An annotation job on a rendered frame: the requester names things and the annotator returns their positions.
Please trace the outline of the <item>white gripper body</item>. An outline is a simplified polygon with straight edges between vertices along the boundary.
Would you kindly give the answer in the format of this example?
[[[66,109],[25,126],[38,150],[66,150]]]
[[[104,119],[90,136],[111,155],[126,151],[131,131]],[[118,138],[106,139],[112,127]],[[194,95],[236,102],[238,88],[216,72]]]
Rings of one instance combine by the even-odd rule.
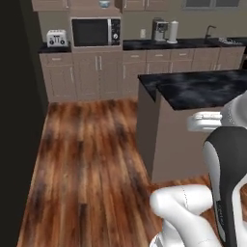
[[[213,131],[221,125],[222,115],[219,112],[202,111],[187,118],[189,131]]]

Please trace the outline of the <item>beige kitchen island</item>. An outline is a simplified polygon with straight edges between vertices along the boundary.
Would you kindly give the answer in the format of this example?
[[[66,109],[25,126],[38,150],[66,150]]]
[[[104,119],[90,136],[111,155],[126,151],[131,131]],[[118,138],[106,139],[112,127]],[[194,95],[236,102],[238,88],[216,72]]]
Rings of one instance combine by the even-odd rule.
[[[136,144],[151,182],[207,173],[202,145],[207,134],[187,129],[187,118],[219,111],[247,92],[247,70],[140,74]]]

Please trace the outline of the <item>dark sink tap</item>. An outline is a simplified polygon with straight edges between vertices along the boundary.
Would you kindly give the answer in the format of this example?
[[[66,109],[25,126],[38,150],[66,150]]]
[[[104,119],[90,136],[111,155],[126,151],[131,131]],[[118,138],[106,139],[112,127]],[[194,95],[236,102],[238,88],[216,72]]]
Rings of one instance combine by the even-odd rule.
[[[206,35],[205,35],[205,40],[209,39],[211,37],[211,34],[209,33],[209,31],[211,29],[216,29],[216,26],[214,25],[208,25],[206,28]]]

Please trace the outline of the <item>white paper towel roll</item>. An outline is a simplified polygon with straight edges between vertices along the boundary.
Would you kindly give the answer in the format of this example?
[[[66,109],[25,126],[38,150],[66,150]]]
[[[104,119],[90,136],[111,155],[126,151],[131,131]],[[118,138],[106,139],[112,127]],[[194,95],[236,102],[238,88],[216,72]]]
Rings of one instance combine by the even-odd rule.
[[[172,21],[170,23],[170,35],[167,43],[177,43],[177,34],[178,34],[178,22]]]

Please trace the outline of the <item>silver coffee machine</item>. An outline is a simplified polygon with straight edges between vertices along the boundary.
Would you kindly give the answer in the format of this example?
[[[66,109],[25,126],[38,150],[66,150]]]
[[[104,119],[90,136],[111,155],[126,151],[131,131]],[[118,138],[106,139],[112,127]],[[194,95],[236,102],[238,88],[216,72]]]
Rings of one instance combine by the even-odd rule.
[[[154,41],[165,41],[165,33],[168,30],[168,22],[157,18],[152,21],[151,38]]]

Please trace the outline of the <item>beige lower cupboard run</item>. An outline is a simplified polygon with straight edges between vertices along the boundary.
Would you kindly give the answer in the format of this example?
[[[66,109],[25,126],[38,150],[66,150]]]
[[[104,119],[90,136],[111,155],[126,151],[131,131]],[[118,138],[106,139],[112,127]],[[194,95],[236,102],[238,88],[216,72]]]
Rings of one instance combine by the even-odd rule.
[[[118,51],[40,50],[50,102],[115,99],[138,95],[140,74],[242,71],[245,48],[197,47]]]

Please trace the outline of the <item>grey framed window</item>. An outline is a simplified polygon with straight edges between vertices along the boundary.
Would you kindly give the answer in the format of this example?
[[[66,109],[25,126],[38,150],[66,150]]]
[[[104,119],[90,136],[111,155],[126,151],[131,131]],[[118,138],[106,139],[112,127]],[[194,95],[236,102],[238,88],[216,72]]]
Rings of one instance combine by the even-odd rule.
[[[240,0],[184,0],[185,8],[236,8]]]

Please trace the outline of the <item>black microwave oven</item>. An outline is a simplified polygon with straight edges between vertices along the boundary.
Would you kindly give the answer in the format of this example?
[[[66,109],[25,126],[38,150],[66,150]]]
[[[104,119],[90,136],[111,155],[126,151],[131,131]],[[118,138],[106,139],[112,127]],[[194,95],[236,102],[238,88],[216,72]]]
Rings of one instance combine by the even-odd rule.
[[[121,19],[119,17],[73,18],[71,20],[74,47],[119,46]]]

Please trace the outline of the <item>white toaster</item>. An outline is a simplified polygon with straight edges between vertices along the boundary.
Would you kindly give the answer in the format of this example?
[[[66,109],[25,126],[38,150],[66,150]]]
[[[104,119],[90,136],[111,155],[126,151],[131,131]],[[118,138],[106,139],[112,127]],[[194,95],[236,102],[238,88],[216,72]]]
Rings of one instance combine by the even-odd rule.
[[[68,46],[66,30],[49,30],[46,34],[46,42],[48,47],[65,47]]]

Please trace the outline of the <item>beige wall cupboard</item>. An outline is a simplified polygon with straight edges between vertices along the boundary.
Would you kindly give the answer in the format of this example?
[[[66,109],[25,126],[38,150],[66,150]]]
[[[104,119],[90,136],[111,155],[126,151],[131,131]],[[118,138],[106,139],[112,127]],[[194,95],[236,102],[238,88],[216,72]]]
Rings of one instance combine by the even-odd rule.
[[[168,0],[123,0],[125,11],[162,12],[168,9]]]
[[[69,8],[68,0],[32,0],[33,10],[41,11],[66,11]]]

